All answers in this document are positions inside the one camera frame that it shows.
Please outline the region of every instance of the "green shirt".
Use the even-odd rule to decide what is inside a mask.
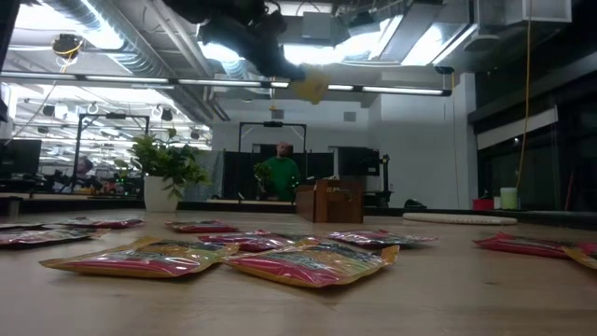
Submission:
[[[292,177],[299,179],[299,167],[289,158],[273,157],[263,162],[271,167],[271,188],[278,196],[278,201],[290,202],[293,200],[291,190]]]

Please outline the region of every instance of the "man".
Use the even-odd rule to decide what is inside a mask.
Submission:
[[[76,165],[76,178],[77,179],[86,179],[87,173],[93,169],[93,162],[89,160],[87,157],[82,157],[79,159]]]
[[[87,176],[87,173],[89,171],[91,171],[91,169],[93,169],[93,162],[91,162],[91,160],[89,160],[87,157],[82,157],[78,160],[78,163],[76,164],[76,186],[79,185],[80,187],[86,187],[88,188],[90,183],[88,182],[89,177]],[[69,182],[67,184],[62,184],[59,182],[54,183],[54,189],[58,190],[59,192],[66,192],[66,193],[70,193],[71,192],[71,186],[70,184],[72,183],[72,181],[69,180]]]
[[[271,167],[271,187],[278,201],[291,202],[294,200],[292,187],[294,180],[299,180],[300,173],[297,164],[290,158],[290,145],[281,142],[276,146],[276,156],[263,162]]]

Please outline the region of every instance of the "snack bag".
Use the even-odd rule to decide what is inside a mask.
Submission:
[[[199,236],[199,240],[206,243],[239,243],[241,245],[241,251],[245,252],[267,251],[274,248],[290,246],[295,243],[295,241],[290,238],[264,230]]]
[[[41,229],[43,227],[43,223],[36,223],[36,224],[0,224],[0,231],[4,230],[31,230],[31,229]]]
[[[96,228],[96,229],[128,229],[145,224],[141,219],[96,219],[87,217],[77,217],[66,219],[53,225],[64,225],[78,228]]]
[[[391,245],[417,245],[437,240],[437,238],[432,237],[397,234],[386,230],[340,231],[332,232],[327,237],[367,248],[380,248]]]
[[[539,257],[549,258],[568,258],[568,255],[562,249],[566,247],[578,247],[586,254],[597,252],[597,244],[591,243],[570,243],[556,242],[541,239],[515,236],[503,232],[497,233],[492,238],[473,241],[475,244],[496,251],[505,251],[513,253],[522,253]]]
[[[236,232],[237,228],[224,225],[219,220],[166,222],[168,228],[180,233]]]
[[[92,229],[2,231],[0,232],[0,247],[19,248],[67,243],[83,239],[99,238],[108,231]]]
[[[168,278],[201,272],[237,250],[235,244],[214,245],[145,237],[96,253],[40,263],[78,273]]]
[[[398,249],[397,245],[386,247],[378,256],[339,244],[303,245],[231,257],[224,263],[239,271],[283,284],[325,287],[350,284],[393,264]]]
[[[581,264],[597,270],[597,254],[589,256],[579,248],[562,247],[562,250],[568,255],[568,257],[580,262]]]

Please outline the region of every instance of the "yellow object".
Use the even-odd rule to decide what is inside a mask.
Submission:
[[[518,209],[519,193],[516,188],[501,188],[502,209]]]
[[[305,80],[291,82],[290,89],[299,98],[318,105],[326,95],[329,77],[312,66],[305,66],[305,71],[307,73]]]
[[[128,245],[40,263],[78,273],[167,278],[201,272],[238,249],[237,244],[212,245],[144,237]]]
[[[224,263],[264,279],[300,287],[347,285],[396,262],[399,246],[381,254],[324,243],[231,257]]]
[[[570,247],[562,247],[563,251],[566,252],[568,257],[580,262],[581,264],[592,268],[593,270],[597,270],[597,259],[589,256],[585,252],[581,251],[578,248],[570,248]]]

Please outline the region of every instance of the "green leaves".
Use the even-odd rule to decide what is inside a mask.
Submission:
[[[172,140],[176,136],[176,129],[170,129],[168,136],[167,142],[156,139],[155,135],[134,138],[135,144],[130,150],[134,156],[131,164],[151,176],[162,177],[164,182],[171,180],[164,190],[170,190],[169,197],[182,199],[180,190],[184,186],[211,182],[208,173],[197,163],[196,156],[201,152],[189,145],[171,147],[171,144],[179,143]]]

